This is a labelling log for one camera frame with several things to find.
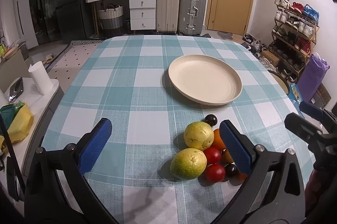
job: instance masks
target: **tablecloth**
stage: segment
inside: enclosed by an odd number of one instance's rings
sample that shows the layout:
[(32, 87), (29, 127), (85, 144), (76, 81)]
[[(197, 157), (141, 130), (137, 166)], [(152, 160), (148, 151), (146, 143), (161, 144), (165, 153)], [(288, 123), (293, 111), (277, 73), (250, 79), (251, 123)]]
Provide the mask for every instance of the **tablecloth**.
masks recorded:
[[(216, 57), (231, 65), (242, 79), (241, 95), (222, 107), (183, 97), (172, 86), (167, 69), (174, 59), (189, 54)], [(208, 75), (200, 77), (206, 80)], [(42, 146), (63, 149), (91, 131), (102, 117), (109, 118), (112, 135), (92, 171), (85, 174), (108, 211), (120, 223), (211, 223), (240, 185), (172, 177), (170, 160), (186, 148), (185, 127), (212, 113), (219, 123), (229, 119), (253, 144), (277, 152), (293, 148), (306, 182), (314, 156), (304, 141), (285, 129), (290, 112), (296, 110), (281, 87), (237, 43), (187, 36), (122, 36), (101, 43), (83, 65), (58, 106)]]

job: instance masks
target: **purple gift bag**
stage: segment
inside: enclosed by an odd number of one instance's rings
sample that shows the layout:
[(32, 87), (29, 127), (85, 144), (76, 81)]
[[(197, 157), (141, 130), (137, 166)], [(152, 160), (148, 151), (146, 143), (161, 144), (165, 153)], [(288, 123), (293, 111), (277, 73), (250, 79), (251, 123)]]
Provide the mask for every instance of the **purple gift bag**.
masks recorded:
[(311, 55), (304, 72), (297, 82), (304, 101), (309, 102), (321, 84), (330, 66), (318, 53)]

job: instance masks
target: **blue gripper pad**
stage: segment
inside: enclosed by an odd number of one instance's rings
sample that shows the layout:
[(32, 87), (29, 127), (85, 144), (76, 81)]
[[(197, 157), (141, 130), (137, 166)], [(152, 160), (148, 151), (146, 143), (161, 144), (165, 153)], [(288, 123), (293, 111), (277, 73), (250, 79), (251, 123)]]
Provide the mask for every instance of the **blue gripper pad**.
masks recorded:
[(246, 136), (241, 135), (229, 120), (221, 122), (219, 132), (239, 172), (250, 175), (252, 172), (252, 156), (247, 150), (252, 151), (253, 144)]
[(101, 119), (91, 131), (93, 136), (79, 156), (79, 171), (82, 175), (92, 170), (105, 144), (109, 140), (111, 132), (112, 124), (107, 118)]

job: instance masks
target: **yellow plastic bag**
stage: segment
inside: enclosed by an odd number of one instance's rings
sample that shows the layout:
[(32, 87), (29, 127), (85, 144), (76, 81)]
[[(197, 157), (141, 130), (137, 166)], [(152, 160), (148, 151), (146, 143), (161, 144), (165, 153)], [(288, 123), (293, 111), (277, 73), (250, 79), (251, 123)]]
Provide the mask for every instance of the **yellow plastic bag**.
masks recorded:
[[(34, 116), (30, 112), (28, 105), (25, 104), (17, 113), (12, 124), (8, 128), (8, 135), (11, 142), (14, 144), (16, 142), (22, 141), (29, 135), (30, 128), (33, 124)], [(0, 136), (0, 146), (1, 151), (5, 152), (5, 142), (4, 137)]]

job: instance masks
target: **beige suitcase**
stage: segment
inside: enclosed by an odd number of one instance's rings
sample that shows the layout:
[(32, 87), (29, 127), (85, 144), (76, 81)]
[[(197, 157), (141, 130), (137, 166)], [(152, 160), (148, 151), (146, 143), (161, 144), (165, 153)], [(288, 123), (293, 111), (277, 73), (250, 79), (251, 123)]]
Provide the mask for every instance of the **beige suitcase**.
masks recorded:
[(179, 0), (157, 0), (157, 32), (175, 33), (178, 28)]

